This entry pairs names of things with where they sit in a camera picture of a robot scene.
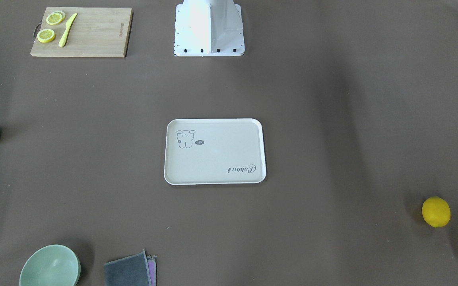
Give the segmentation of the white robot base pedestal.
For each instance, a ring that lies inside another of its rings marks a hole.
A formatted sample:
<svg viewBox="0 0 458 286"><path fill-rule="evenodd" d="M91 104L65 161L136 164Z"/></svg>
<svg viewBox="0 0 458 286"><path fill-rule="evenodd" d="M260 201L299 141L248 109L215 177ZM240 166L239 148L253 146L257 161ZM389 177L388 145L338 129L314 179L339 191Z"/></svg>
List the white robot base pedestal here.
<svg viewBox="0 0 458 286"><path fill-rule="evenodd" d="M173 55L243 56L242 9L232 0L184 0L176 6Z"/></svg>

